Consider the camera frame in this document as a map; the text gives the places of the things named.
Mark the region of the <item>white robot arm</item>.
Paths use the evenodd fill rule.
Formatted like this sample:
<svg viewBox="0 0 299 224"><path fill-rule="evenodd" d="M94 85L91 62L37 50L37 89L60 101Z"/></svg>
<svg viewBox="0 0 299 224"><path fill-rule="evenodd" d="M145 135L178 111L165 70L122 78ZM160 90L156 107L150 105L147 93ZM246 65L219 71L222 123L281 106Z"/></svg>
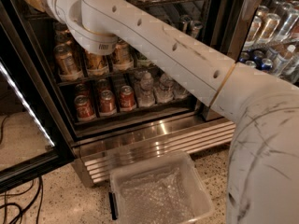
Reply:
<svg viewBox="0 0 299 224"><path fill-rule="evenodd" d="M118 39L235 123L227 224L299 224L299 89L237 63L125 0L24 0L67 25L87 51Z"/></svg>

